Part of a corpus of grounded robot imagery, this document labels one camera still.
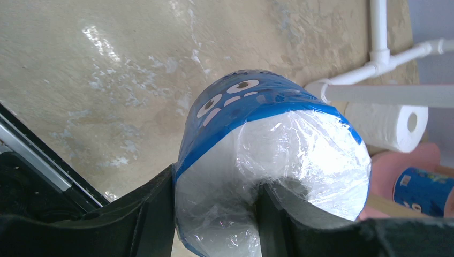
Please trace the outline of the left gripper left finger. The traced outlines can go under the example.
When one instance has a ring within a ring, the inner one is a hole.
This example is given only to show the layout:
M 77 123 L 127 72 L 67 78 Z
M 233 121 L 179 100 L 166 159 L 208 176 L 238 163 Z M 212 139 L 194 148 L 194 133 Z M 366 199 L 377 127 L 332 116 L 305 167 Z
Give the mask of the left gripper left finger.
M 172 168 L 77 221 L 1 216 L 1 256 L 170 256 Z

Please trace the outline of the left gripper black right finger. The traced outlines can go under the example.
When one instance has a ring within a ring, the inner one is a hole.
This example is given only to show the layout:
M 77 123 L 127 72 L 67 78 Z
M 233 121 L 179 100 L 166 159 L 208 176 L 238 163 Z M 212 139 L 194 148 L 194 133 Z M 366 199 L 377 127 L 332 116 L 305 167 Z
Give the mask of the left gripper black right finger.
M 256 218 L 263 256 L 453 256 L 453 219 L 346 220 L 279 183 L 260 187 Z

